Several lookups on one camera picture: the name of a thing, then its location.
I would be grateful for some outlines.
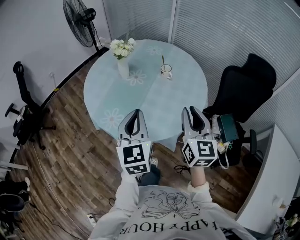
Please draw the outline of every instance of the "daisy pattern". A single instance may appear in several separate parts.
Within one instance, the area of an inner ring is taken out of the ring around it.
[[[155,54],[161,55],[162,50],[163,49],[161,49],[161,48],[159,48],[157,46],[154,46],[154,47],[153,46],[149,46],[146,51],[149,52],[150,55],[155,55]]]
[[[134,86],[136,83],[143,84],[146,77],[146,74],[142,74],[142,70],[139,69],[136,72],[130,71],[129,77],[126,80],[130,81],[131,86]]]
[[[106,110],[104,112],[105,118],[100,119],[100,122],[105,124],[105,129],[109,130],[112,127],[117,129],[121,121],[124,119],[122,114],[119,114],[119,109],[115,108],[112,111]]]

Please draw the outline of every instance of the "white t-shirt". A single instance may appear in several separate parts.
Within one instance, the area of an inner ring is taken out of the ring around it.
[[[206,182],[188,186],[190,195],[172,187],[138,187],[122,174],[115,205],[102,216],[90,240],[255,240],[213,203]]]

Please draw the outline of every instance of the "shoe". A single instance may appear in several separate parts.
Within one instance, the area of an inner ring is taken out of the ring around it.
[[[30,186],[30,180],[29,180],[28,177],[26,177],[24,181],[25,181],[26,184],[27,184],[27,192],[29,192],[29,191],[30,191],[30,187],[29,187],[29,186]]]
[[[156,157],[151,158],[151,165],[152,164],[158,167],[158,159]]]

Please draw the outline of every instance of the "power strip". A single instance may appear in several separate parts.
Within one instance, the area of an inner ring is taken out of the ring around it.
[[[87,217],[88,217],[88,220],[89,220],[89,222],[90,222],[90,224],[94,227],[94,226],[96,226],[96,218],[94,217],[94,215],[93,214],[87,214],[86,215]]]

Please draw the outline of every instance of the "hand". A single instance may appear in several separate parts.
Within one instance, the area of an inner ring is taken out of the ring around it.
[[[191,184],[193,187],[198,187],[206,183],[204,167],[191,167]]]

